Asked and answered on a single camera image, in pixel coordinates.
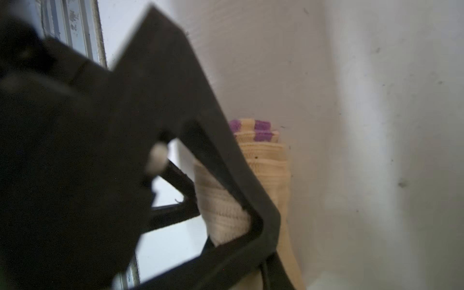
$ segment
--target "white floor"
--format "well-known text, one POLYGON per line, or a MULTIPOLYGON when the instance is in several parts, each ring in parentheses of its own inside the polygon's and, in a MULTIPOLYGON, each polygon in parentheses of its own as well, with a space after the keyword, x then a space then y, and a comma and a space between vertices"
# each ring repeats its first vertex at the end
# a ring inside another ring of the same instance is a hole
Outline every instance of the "white floor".
MULTIPOLYGON (((110 65, 148 3, 99 0, 110 65)), ((463 1, 154 3, 226 115, 270 120, 289 145, 308 289, 464 289, 463 1)), ((198 219, 164 233, 142 238, 142 280, 205 235, 198 219)))

